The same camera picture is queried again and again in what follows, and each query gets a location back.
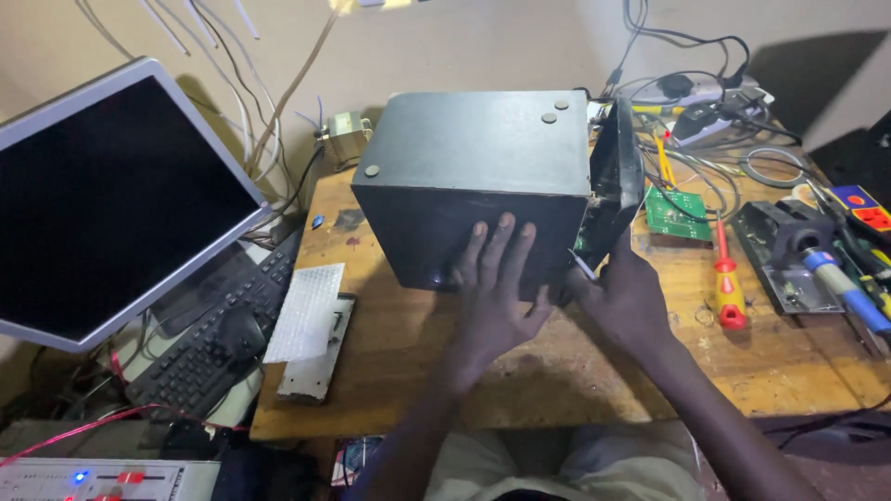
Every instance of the keyboard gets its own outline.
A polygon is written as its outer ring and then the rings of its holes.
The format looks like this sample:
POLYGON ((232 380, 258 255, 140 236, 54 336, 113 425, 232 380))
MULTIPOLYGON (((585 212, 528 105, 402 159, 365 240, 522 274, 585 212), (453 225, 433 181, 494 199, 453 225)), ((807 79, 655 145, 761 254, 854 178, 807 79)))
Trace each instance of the keyboard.
MULTIPOLYGON (((248 306, 269 341, 288 291, 301 234, 295 232, 255 269, 241 274, 230 291, 127 385, 127 397, 135 406, 165 404, 188 415, 207 417, 226 392, 254 370, 266 346, 257 347, 250 359, 236 359, 228 347, 241 346, 241 340, 231 339, 232 333, 224 336, 218 329, 220 319, 228 309, 248 306)), ((172 413, 156 408, 149 416, 160 419, 172 413)))

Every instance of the bubble wrap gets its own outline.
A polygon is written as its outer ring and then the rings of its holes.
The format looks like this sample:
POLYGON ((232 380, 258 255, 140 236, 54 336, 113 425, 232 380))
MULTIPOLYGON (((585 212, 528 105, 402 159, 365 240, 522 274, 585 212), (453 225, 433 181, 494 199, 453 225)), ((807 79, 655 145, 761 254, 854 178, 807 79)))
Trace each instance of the bubble wrap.
POLYGON ((328 349, 334 327, 337 294, 344 264, 294 272, 282 313, 266 347, 265 364, 320 357, 328 349))

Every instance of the green circuit board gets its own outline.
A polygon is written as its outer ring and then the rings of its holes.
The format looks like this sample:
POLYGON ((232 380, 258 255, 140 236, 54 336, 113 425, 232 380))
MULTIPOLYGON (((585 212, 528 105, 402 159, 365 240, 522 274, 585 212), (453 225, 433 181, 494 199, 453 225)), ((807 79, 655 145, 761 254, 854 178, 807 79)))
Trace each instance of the green circuit board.
MULTIPOLYGON (((692 215, 704 218, 706 206, 695 193, 666 192, 671 200, 692 215)), ((651 233, 671 234, 711 242, 712 230, 708 223, 690 219, 665 199, 657 190, 650 190, 646 198, 647 225, 651 233)))

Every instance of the wooden table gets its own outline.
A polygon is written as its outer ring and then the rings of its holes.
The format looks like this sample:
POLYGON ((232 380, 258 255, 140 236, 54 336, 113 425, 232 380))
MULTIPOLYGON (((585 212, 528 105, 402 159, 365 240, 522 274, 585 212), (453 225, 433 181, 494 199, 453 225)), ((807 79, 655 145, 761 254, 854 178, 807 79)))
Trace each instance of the wooden table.
MULTIPOLYGON (((675 163, 678 182, 691 176, 675 163)), ((319 180, 310 209, 325 217, 307 227, 297 268, 346 263, 341 290, 358 294, 327 401, 302 407, 276 400, 283 364, 266 369, 250 436, 257 440, 384 433, 398 421, 454 331, 459 307, 448 294, 404 289, 349 188, 353 170, 319 180)), ((743 201, 777 201, 789 192, 739 180, 743 201)), ((701 178, 683 190, 703 193, 701 178)), ((891 371, 871 357, 841 316, 777 316, 731 238, 740 263, 750 327, 725 333, 715 322, 715 253, 664 247, 644 217, 634 248, 659 271, 674 335, 743 413, 812 415, 874 405, 891 390, 891 371)), ((538 337, 495 361, 462 408, 468 428, 520 428, 621 420, 646 422, 674 411, 623 353, 595 346, 575 305, 555 309, 538 337)))

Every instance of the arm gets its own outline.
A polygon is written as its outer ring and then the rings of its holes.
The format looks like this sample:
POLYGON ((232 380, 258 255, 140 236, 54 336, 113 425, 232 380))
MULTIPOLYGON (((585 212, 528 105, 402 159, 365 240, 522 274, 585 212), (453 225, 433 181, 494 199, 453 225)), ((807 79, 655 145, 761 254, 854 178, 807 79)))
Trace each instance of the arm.
POLYGON ((731 499, 822 499, 672 334, 658 274, 631 250, 630 240, 627 231, 619 238, 599 283, 578 268, 569 273, 582 309, 662 391, 731 499))
POLYGON ((535 225, 523 226, 502 263, 515 225, 512 214, 502 215, 485 250, 486 223, 473 226, 470 244, 454 271, 462 296, 458 333, 445 348, 421 397, 364 467, 350 490, 351 499, 423 499, 462 397, 496 358, 534 338, 551 314, 543 287, 528 314, 516 317, 519 277, 535 240, 535 225))

